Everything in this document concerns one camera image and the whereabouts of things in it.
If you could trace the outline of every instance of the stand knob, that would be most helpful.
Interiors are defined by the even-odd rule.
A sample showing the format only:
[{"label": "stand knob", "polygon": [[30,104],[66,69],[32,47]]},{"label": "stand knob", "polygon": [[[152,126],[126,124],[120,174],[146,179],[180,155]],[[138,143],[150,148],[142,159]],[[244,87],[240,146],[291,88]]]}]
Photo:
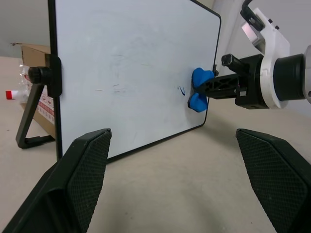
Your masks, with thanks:
[{"label": "stand knob", "polygon": [[48,67],[30,67],[28,76],[32,84],[50,85],[52,83],[52,70]]}]

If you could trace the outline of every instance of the cardboard box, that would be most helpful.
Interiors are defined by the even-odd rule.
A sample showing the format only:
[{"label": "cardboard box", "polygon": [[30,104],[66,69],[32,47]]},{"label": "cardboard box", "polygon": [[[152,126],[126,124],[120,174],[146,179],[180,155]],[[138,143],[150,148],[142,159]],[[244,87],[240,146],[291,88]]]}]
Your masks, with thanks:
[{"label": "cardboard box", "polygon": [[[51,52],[50,47],[43,45],[33,45],[25,43],[12,43],[12,46],[21,46],[23,64],[27,67],[45,67],[45,54]],[[28,79],[28,73],[25,74],[27,88],[31,90],[32,84]],[[54,105],[53,98],[48,96],[47,87],[44,87],[39,104],[35,111],[34,120],[53,138],[55,138],[54,126]]]}]

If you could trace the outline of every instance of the concrete floor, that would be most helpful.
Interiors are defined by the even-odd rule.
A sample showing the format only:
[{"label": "concrete floor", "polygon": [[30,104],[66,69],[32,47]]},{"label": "concrete floor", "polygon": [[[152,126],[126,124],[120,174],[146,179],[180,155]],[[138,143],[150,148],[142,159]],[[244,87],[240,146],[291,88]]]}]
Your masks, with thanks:
[{"label": "concrete floor", "polygon": [[[55,144],[21,150],[22,115],[4,91],[17,88],[18,61],[0,58],[0,230],[41,175]],[[288,140],[310,160],[310,120],[288,110],[249,111],[212,100],[204,127],[107,165],[89,233],[275,233],[255,196],[235,138],[247,128]],[[29,136],[44,135],[33,122]]]}]

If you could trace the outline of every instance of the blue marker scribble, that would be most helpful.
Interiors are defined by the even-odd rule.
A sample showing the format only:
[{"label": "blue marker scribble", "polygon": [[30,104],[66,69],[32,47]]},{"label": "blue marker scribble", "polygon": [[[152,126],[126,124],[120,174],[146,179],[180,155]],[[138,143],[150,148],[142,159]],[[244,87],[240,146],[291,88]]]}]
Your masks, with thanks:
[{"label": "blue marker scribble", "polygon": [[181,86],[180,86],[179,89],[180,89],[181,93],[183,94],[183,96],[185,96],[185,95],[186,95],[186,92],[185,92],[184,87],[181,87]]}]

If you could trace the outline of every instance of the black easel stand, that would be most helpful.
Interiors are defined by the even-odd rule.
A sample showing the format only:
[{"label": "black easel stand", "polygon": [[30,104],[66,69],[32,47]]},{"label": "black easel stand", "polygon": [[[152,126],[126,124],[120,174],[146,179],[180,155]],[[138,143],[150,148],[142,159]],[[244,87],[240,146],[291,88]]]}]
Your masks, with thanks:
[{"label": "black easel stand", "polygon": [[47,142],[54,141],[52,136],[31,137],[26,138],[31,121],[35,115],[35,110],[38,106],[44,86],[48,87],[48,96],[52,98],[59,98],[62,94],[62,76],[61,76],[61,62],[57,56],[46,54],[46,67],[30,67],[29,79],[33,84],[30,91],[28,101],[21,119],[16,142],[18,147],[22,149],[36,147]]}]

